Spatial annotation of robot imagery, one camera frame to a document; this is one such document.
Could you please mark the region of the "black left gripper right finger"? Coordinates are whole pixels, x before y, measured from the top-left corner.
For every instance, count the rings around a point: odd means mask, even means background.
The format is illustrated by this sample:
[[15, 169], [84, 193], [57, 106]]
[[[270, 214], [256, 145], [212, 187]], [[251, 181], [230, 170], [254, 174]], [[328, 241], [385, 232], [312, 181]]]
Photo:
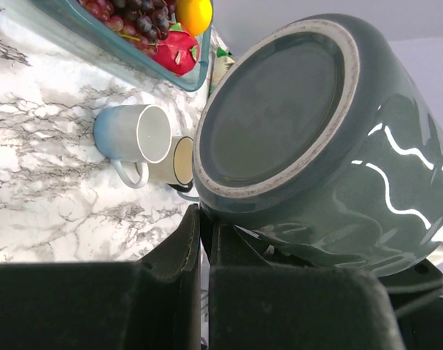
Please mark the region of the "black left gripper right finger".
[[211, 349], [402, 349], [385, 288], [363, 271], [270, 265], [230, 225], [213, 227]]

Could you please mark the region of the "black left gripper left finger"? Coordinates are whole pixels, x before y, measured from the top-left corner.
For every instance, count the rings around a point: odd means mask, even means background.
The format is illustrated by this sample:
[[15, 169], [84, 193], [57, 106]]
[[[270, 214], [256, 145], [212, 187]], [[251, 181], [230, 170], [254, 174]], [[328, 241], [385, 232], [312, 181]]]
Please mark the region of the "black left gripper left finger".
[[0, 349], [199, 349], [200, 215], [131, 262], [0, 264]]

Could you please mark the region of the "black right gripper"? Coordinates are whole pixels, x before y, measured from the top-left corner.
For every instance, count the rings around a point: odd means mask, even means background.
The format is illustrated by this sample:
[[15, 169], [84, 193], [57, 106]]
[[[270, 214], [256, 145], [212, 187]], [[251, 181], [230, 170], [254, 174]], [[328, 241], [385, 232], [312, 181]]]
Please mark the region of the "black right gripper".
[[443, 349], [443, 244], [411, 268], [381, 277], [407, 349]]

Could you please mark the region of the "cream mug black handle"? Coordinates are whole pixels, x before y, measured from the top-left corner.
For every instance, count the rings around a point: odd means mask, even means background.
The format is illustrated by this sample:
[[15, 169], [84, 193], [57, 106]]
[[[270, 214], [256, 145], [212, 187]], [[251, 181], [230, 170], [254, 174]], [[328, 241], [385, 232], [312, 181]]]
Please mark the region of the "cream mug black handle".
[[149, 164], [149, 180], [165, 183], [181, 193], [193, 187], [193, 140], [189, 136], [172, 138], [171, 148], [163, 161]]

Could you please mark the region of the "white and blue mug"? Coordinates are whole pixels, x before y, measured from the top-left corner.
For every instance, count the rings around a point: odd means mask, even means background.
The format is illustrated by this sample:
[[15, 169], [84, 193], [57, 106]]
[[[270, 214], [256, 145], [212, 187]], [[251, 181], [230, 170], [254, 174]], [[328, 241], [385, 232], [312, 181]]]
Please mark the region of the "white and blue mug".
[[123, 183], [139, 189], [148, 182], [148, 166], [168, 155], [172, 128], [165, 111], [154, 104], [113, 106], [98, 113], [93, 137]]

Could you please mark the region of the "dark grey mug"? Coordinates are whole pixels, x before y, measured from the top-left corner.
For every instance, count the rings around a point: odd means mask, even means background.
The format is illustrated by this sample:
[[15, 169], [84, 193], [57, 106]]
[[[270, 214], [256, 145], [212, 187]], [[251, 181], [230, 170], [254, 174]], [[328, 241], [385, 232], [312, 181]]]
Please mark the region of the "dark grey mug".
[[315, 266], [389, 276], [443, 242], [443, 130], [351, 15], [290, 23], [238, 59], [200, 117], [193, 171], [209, 216]]

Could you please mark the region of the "iridescent blue mug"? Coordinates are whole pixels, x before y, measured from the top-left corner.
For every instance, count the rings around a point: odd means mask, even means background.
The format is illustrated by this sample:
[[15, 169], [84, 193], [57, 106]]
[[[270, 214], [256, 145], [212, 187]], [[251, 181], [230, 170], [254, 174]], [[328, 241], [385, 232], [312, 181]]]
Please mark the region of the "iridescent blue mug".
[[198, 196], [189, 196], [186, 193], [177, 191], [177, 194], [184, 200], [192, 202], [192, 203], [198, 203], [199, 202], [199, 197]]

